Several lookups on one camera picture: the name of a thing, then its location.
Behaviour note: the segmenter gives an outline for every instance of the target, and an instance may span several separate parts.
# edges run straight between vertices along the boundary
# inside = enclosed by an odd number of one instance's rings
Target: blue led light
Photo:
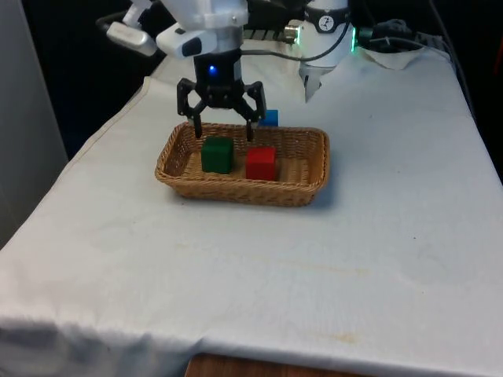
[[[210,76],[216,76],[218,74],[218,69],[214,65],[210,65],[207,68],[207,72],[210,74]]]

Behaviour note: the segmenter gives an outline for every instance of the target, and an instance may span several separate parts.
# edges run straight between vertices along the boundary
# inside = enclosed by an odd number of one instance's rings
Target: white tablecloth
[[[299,209],[156,181],[182,76],[191,64],[167,60],[146,79],[0,252],[0,371],[172,376],[206,352],[502,375],[503,190],[448,62],[355,54],[304,104],[295,64],[245,57],[282,126],[331,137],[330,184]]]

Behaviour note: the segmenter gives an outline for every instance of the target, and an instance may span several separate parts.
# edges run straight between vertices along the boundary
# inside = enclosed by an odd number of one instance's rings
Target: wicker basket
[[[246,140],[246,127],[204,124],[196,139],[188,123],[177,126],[159,156],[156,177],[186,198],[216,199],[270,206],[309,204],[329,179],[329,137],[312,128],[259,127],[254,140]],[[234,140],[234,169],[229,175],[204,173],[201,148],[208,136]],[[245,179],[248,148],[277,149],[277,181]]]

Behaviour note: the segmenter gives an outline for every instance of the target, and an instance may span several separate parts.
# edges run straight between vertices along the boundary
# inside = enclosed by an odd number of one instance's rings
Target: white wall
[[[0,247],[66,159],[20,0],[0,0]]]

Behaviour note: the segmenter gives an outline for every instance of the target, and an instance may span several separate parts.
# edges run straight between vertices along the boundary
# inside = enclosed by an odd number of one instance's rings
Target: dark background
[[[257,28],[278,27],[302,14],[302,0],[275,0],[263,5],[250,0]],[[288,3],[286,10],[281,3]],[[64,145],[72,157],[84,141],[115,115],[150,75],[161,56],[147,59],[111,44],[95,27],[104,15],[127,9],[128,0],[24,0],[24,9],[39,54]],[[501,138],[501,73],[494,74],[503,37],[503,2],[499,0],[436,0],[467,76],[478,128],[503,179]],[[426,0],[353,0],[354,23],[371,26],[400,18],[417,31],[441,34]],[[158,6],[146,18],[156,35],[173,23]]]

